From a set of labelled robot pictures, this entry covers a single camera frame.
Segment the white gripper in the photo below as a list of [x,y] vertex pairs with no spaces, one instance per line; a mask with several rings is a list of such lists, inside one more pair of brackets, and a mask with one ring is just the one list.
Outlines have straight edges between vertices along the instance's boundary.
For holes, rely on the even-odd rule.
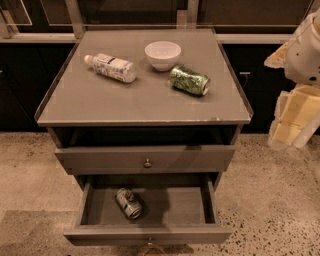
[[278,115],[315,115],[301,130],[290,123],[283,123],[276,116],[272,121],[268,145],[273,149],[282,149],[294,145],[304,147],[320,127],[320,87],[298,84],[290,92],[282,91],[277,100]]

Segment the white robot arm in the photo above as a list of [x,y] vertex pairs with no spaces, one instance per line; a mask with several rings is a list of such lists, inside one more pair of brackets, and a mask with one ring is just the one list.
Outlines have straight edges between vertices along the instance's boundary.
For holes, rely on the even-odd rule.
[[296,83],[277,99],[268,144],[273,149],[302,148],[320,126],[320,10],[309,14],[264,65],[283,68],[285,77]]

